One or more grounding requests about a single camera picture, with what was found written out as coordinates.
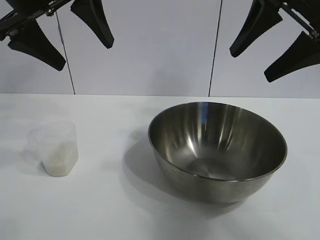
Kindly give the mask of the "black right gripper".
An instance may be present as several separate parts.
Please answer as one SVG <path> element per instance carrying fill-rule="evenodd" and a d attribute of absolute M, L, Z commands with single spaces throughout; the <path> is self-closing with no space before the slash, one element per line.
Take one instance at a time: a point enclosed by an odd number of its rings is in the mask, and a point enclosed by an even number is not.
<path fill-rule="evenodd" d="M 269 83 L 320 63 L 320 0 L 253 0 L 246 20 L 229 48 L 232 57 L 242 54 L 257 38 L 280 23 L 282 9 L 295 19 L 302 31 L 293 44 L 265 71 Z"/>

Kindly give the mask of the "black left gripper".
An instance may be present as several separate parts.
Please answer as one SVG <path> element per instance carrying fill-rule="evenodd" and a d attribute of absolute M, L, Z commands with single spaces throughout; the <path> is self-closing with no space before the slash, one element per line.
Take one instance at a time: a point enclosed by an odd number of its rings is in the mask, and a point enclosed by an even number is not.
<path fill-rule="evenodd" d="M 52 16 L 70 0 L 1 0 L 0 2 L 5 2 L 12 8 L 0 19 L 0 40 L 3 41 L 9 35 L 10 49 L 30 55 L 61 71 L 66 60 L 48 40 L 36 19 L 42 15 Z M 75 0 L 70 10 L 93 31 L 107 49 L 113 46 L 114 37 L 101 0 Z"/>

